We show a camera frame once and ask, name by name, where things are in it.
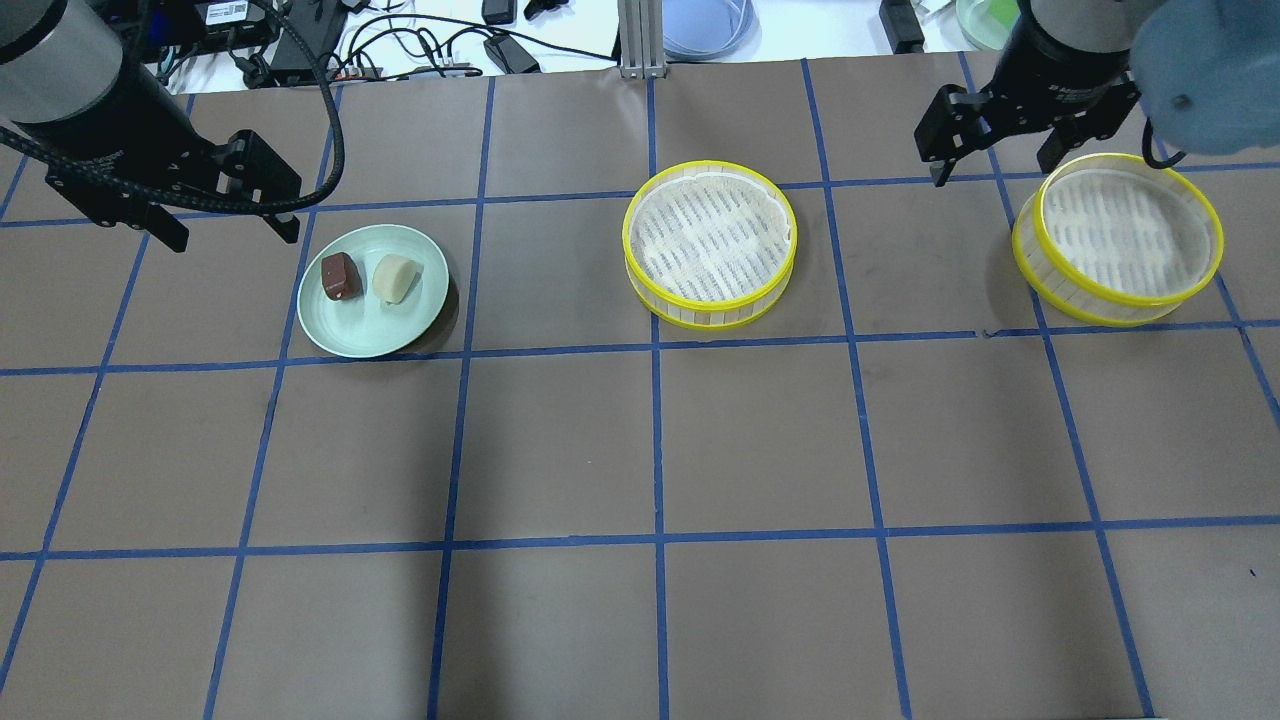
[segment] light green plate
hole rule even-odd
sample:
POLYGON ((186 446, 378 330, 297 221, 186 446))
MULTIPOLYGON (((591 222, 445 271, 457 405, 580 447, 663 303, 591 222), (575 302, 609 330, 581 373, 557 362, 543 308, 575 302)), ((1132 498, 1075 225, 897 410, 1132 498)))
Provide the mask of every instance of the light green plate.
POLYGON ((404 225, 369 225, 329 243, 302 275, 298 322, 324 350, 344 357, 376 357, 413 342, 435 320, 449 290, 449 266, 431 238, 404 225), (361 293, 329 300, 320 278, 320 261, 346 252, 360 270, 361 293), (370 291, 374 268, 388 254, 413 260, 421 272, 398 305, 383 302, 370 291))

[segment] round plate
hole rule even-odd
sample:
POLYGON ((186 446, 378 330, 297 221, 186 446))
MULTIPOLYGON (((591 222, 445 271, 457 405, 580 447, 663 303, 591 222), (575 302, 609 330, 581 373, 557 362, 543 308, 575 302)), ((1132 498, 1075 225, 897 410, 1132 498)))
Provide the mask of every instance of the round plate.
POLYGON ((440 314, 448 288, 449 266, 431 238, 404 225, 369 225, 330 242, 307 265, 298 286, 298 322, 311 342, 334 355, 376 357, 422 334, 440 314), (324 293, 320 263, 334 252, 346 252, 356 263, 361 284, 357 297, 329 300, 324 293), (392 252, 421 266, 398 305, 383 302, 370 290, 374 268, 392 252))

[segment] basket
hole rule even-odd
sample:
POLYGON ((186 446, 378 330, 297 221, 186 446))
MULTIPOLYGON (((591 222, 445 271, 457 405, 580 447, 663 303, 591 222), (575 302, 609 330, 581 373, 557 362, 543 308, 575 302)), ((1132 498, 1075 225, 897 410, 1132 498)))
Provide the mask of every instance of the basket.
POLYGON ((1014 258, 1059 310, 1134 327, 1208 284, 1222 261, 1222 224, 1174 170, 1133 155, 1087 155, 1059 168, 1023 206, 1014 258))
POLYGON ((772 307, 791 279, 796 219, 764 176, 721 160, 668 168, 636 192, 622 222, 631 286, 658 316, 727 329, 772 307))

